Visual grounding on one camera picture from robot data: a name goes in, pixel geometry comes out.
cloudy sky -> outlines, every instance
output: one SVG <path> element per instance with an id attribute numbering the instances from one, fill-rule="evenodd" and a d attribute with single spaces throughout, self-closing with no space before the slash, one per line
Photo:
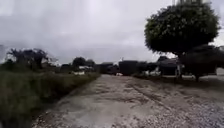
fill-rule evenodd
<path id="1" fill-rule="evenodd" d="M 173 0 L 0 0 L 0 44 L 42 48 L 67 63 L 75 56 L 96 62 L 158 55 L 144 46 L 146 18 Z M 213 0 L 224 21 L 224 0 Z M 215 39 L 224 45 L 224 33 Z"/>

tree canopy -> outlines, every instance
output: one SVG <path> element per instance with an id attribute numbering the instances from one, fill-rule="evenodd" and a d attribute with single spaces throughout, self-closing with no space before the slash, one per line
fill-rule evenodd
<path id="1" fill-rule="evenodd" d="M 152 51 L 181 55 L 212 42 L 218 30 L 218 17 L 209 3 L 182 0 L 147 19 L 145 42 Z"/>
<path id="2" fill-rule="evenodd" d="M 86 60 L 83 57 L 76 57 L 72 62 L 73 67 L 84 66 L 85 64 Z"/>
<path id="3" fill-rule="evenodd" d="M 47 53 L 41 49 L 11 49 L 8 55 L 11 55 L 10 60 L 13 59 L 16 63 L 29 66 L 32 69 L 41 69 L 42 63 L 50 60 Z"/>
<path id="4" fill-rule="evenodd" d="M 92 59 L 88 59 L 88 60 L 85 62 L 85 65 L 86 65 L 86 66 L 89 66 L 89 67 L 94 67 L 94 66 L 95 66 L 95 62 L 94 62 Z"/>

road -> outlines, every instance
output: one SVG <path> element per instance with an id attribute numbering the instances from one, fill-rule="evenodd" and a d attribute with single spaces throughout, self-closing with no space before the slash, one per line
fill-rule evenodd
<path id="1" fill-rule="evenodd" d="M 40 115 L 33 128 L 223 128 L 223 96 L 214 87 L 103 75 Z"/>

tall grass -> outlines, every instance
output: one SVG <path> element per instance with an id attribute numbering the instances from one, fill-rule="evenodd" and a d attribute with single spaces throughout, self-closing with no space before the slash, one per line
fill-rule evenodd
<path id="1" fill-rule="evenodd" d="M 0 121 L 8 128 L 24 128 L 46 103 L 97 76 L 0 72 Z"/>

tree trunk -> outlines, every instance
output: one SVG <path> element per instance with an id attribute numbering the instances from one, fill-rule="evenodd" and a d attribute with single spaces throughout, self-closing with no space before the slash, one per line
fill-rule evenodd
<path id="1" fill-rule="evenodd" d="M 179 79 L 182 79 L 182 63 L 180 61 L 180 58 L 181 58 L 181 54 L 178 55 L 178 61 L 177 61 L 177 77 Z"/>
<path id="2" fill-rule="evenodd" d="M 196 74 L 194 76 L 195 76 L 195 81 L 198 82 L 199 81 L 199 78 L 200 78 L 200 75 Z"/>

